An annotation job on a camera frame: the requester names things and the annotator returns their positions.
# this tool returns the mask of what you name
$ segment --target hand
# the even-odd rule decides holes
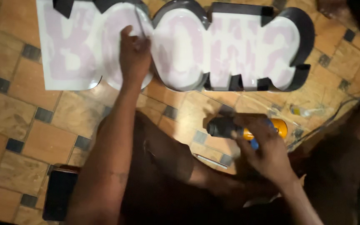
[[[254,150],[242,136],[236,138],[247,161],[278,187],[297,180],[287,156],[287,147],[277,132],[264,119],[244,120],[243,126],[254,135],[259,144],[259,149]]]
[[[123,74],[123,87],[140,85],[151,64],[151,41],[139,40],[137,36],[129,36],[133,30],[131,25],[120,32],[120,68]]]

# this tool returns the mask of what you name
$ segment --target person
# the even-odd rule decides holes
[[[101,122],[74,188],[67,224],[352,224],[360,182],[360,116],[321,142],[310,157],[305,186],[293,171],[284,141],[260,119],[236,116],[260,148],[235,137],[247,162],[268,181],[243,180],[193,157],[189,147],[136,112],[151,63],[150,41],[121,32],[123,85]],[[315,164],[326,159],[327,164]],[[250,199],[282,197],[243,207]]]
[[[360,0],[316,0],[316,3],[324,16],[337,19],[351,29],[356,25],[360,30]]]

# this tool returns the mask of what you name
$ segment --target forearm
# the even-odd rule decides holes
[[[136,102],[141,85],[123,85],[72,195],[68,218],[117,222],[130,168]]]
[[[323,225],[295,174],[290,175],[287,181],[278,183],[277,186],[290,207],[296,224]]]

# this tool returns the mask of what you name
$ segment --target cable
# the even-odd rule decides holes
[[[336,118],[337,114],[340,112],[340,109],[346,105],[347,103],[350,103],[352,101],[360,101],[360,98],[352,98],[352,99],[349,99],[345,102],[342,102],[340,104],[340,106],[338,107],[337,111],[334,113],[334,115],[332,115],[330,118],[328,118],[322,125],[320,125],[319,127],[315,128],[314,130],[312,130],[311,132],[309,132],[308,134],[304,135],[303,137],[299,138],[298,140],[295,140],[293,143],[289,144],[287,146],[287,149],[290,150],[292,149],[296,144],[298,144],[299,142],[305,140],[306,138],[312,136],[312,134],[316,133],[317,131],[319,130],[322,130],[324,128],[326,128],[333,120],[334,118]]]

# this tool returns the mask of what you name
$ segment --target leg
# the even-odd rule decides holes
[[[357,219],[360,108],[341,130],[314,148],[306,171],[305,191],[325,224],[354,224]]]
[[[266,193],[256,182],[240,182],[197,160],[189,147],[173,140],[145,115],[136,113],[133,158],[122,202],[128,220],[181,221],[242,207]]]

